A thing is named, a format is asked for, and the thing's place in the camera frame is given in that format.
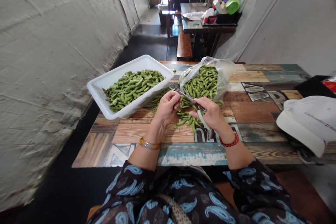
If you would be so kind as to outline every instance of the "green container lid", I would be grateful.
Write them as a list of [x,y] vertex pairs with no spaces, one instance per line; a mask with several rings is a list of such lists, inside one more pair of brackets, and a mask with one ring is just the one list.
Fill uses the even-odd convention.
[[225,4],[228,14],[232,15],[236,13],[240,8],[239,0],[229,0]]

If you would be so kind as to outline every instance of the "patchwork wood tabletop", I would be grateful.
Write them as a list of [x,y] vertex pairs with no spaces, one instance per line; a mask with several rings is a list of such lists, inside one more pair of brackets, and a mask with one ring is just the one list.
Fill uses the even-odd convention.
[[[181,73],[196,62],[161,62],[176,70],[170,85],[177,86]],[[229,79],[222,112],[247,148],[264,164],[301,164],[295,148],[275,121],[288,99],[301,99],[295,90],[310,76],[298,65],[236,64],[237,72]],[[72,167],[122,166],[144,136],[154,115],[150,104],[129,119],[107,120],[100,112]],[[168,126],[160,151],[159,166],[227,165],[219,137],[186,124],[174,128],[178,117]],[[336,163],[336,144],[330,143],[319,163]]]

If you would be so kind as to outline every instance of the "scissors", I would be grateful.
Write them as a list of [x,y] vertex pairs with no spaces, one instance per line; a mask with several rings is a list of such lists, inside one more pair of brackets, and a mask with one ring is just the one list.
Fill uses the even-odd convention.
[[206,112],[207,110],[203,106],[201,106],[197,102],[195,102],[194,99],[192,99],[191,97],[189,97],[185,93],[181,92],[180,90],[178,91],[178,93],[180,95],[183,95],[184,97],[186,97],[188,99],[188,101],[190,101],[190,103],[193,104],[193,105],[195,105],[195,107],[198,109],[197,110],[198,117],[199,117],[200,121],[203,123],[204,127],[208,130],[208,132],[207,132],[207,139],[210,139],[210,137],[211,137],[211,128],[204,121],[204,119],[203,119],[203,113],[202,113],[201,109],[203,110],[203,112]]
[[178,93],[180,95],[183,95],[185,98],[187,98],[188,101],[190,101],[190,103],[193,104],[196,108],[200,107],[204,112],[207,111],[203,106],[201,106],[197,102],[195,102],[194,99],[192,99],[190,96],[186,95],[185,93],[181,92],[180,90],[178,91]]

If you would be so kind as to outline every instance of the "hand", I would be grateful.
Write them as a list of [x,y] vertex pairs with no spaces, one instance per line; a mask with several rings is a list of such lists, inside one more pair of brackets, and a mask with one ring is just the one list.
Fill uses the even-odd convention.
[[154,120],[167,127],[179,109],[181,101],[179,93],[172,90],[166,93],[160,100]]
[[[233,130],[226,122],[221,108],[207,97],[194,99],[194,101],[206,109],[206,113],[203,115],[203,119],[211,129],[215,130],[219,134],[219,136],[222,138],[222,141],[229,143],[233,142]],[[198,120],[200,119],[197,112],[190,112],[189,115],[196,117]]]

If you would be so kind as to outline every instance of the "white plastic tray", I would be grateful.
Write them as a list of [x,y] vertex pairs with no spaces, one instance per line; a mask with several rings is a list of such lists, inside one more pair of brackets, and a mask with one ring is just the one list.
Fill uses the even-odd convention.
[[[145,69],[157,70],[165,77],[165,79],[141,95],[139,98],[128,104],[123,109],[119,110],[118,112],[113,112],[109,108],[110,103],[105,100],[107,99],[107,96],[103,92],[102,88],[108,89],[128,71],[136,72]],[[170,79],[173,78],[173,76],[174,72],[172,70],[169,70],[151,56],[142,55],[137,59],[134,59],[89,81],[87,83],[87,88],[89,89],[92,97],[96,101],[105,118],[109,120],[113,120],[118,117],[127,119],[147,103],[149,103],[154,98],[154,96],[158,95],[164,89],[166,89],[169,85]]]

